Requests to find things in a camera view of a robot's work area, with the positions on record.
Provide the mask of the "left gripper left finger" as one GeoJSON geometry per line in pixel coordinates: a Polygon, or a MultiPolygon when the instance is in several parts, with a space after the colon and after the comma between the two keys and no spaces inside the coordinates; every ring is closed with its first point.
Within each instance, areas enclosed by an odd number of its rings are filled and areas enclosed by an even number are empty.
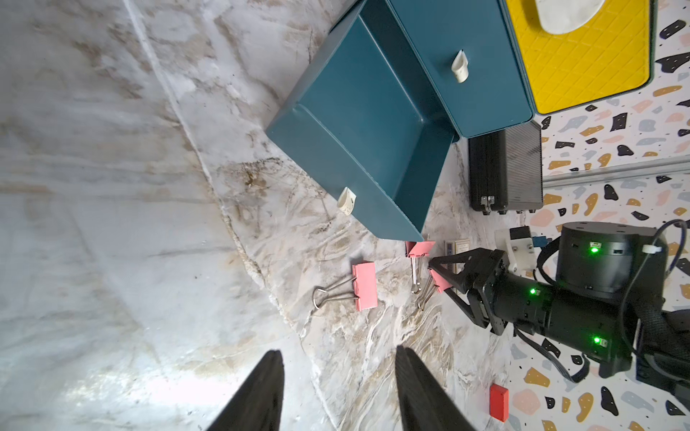
{"type": "Polygon", "coordinates": [[[284,386],[281,352],[269,350],[207,430],[279,430],[284,386]]]}

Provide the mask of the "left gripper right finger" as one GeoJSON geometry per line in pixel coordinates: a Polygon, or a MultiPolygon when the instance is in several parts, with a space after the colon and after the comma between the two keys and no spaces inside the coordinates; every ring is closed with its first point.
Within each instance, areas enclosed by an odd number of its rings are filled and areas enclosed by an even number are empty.
{"type": "Polygon", "coordinates": [[[413,349],[396,348],[395,378],[403,430],[474,430],[413,349]]]}

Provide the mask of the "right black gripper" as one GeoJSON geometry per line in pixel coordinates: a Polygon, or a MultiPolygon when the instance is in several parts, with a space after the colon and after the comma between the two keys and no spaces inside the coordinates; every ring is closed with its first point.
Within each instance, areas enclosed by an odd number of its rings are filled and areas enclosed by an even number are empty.
{"type": "Polygon", "coordinates": [[[530,335],[546,334],[555,287],[504,269],[504,252],[476,248],[431,259],[429,269],[451,286],[444,294],[475,326],[501,335],[508,324],[530,335]]]}

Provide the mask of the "pink binder clip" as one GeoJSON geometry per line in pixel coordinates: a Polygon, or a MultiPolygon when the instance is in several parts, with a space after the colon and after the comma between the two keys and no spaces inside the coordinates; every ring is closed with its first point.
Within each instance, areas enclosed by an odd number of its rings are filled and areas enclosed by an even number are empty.
{"type": "Polygon", "coordinates": [[[328,287],[316,287],[312,303],[316,310],[327,303],[352,301],[358,312],[378,307],[377,270],[373,261],[351,266],[351,274],[328,287]]]}
{"type": "Polygon", "coordinates": [[[423,311],[429,300],[431,300],[431,296],[435,293],[443,293],[449,287],[452,287],[452,285],[437,271],[431,269],[426,284],[417,298],[417,309],[423,311]]]}
{"type": "Polygon", "coordinates": [[[433,241],[405,243],[405,254],[411,262],[411,292],[415,295],[422,291],[422,259],[429,256],[435,244],[433,241]]]}

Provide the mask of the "pink binder clip top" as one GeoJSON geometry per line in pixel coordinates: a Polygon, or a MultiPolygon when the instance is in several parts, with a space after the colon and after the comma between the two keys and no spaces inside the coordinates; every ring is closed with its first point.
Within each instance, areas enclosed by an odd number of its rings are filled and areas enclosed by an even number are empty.
{"type": "Polygon", "coordinates": [[[422,291],[422,259],[429,256],[435,244],[433,241],[405,243],[405,254],[411,262],[411,292],[415,295],[422,291]]]}

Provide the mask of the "teal bottom drawer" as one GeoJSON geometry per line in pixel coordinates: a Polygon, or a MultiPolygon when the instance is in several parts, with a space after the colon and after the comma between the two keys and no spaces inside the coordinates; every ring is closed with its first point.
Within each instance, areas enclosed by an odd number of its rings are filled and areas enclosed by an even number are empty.
{"type": "Polygon", "coordinates": [[[328,36],[268,137],[381,239],[422,240],[456,133],[413,104],[366,21],[349,15],[328,36]]]}

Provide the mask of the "teal drawer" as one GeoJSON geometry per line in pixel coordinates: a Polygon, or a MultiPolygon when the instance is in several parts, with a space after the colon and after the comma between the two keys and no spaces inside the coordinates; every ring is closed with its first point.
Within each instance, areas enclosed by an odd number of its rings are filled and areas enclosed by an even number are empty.
{"type": "Polygon", "coordinates": [[[413,104],[366,21],[349,15],[328,36],[268,137],[381,239],[422,240],[456,133],[413,104]]]}
{"type": "Polygon", "coordinates": [[[393,1],[456,131],[473,138],[532,120],[532,96],[503,1],[393,1]]]}

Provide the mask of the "yellow top drawer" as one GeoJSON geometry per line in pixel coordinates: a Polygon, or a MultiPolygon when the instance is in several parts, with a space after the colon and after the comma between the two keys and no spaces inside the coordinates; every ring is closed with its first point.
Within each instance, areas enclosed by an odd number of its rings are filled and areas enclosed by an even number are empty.
{"type": "Polygon", "coordinates": [[[542,27],[535,1],[508,1],[535,111],[558,111],[630,93],[653,77],[654,1],[605,1],[577,30],[542,27]]]}

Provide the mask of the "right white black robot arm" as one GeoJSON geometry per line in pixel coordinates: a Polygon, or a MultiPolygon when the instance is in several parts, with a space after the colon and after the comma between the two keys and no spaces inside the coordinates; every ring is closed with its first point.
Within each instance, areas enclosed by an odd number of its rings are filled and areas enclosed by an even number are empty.
{"type": "Polygon", "coordinates": [[[476,248],[429,263],[446,294],[470,321],[494,334],[511,325],[532,344],[535,335],[580,353],[583,381],[592,363],[609,378],[634,370],[637,381],[689,402],[689,313],[664,309],[664,284],[680,262],[663,228],[574,222],[537,256],[556,258],[554,276],[522,278],[502,250],[476,248]]]}

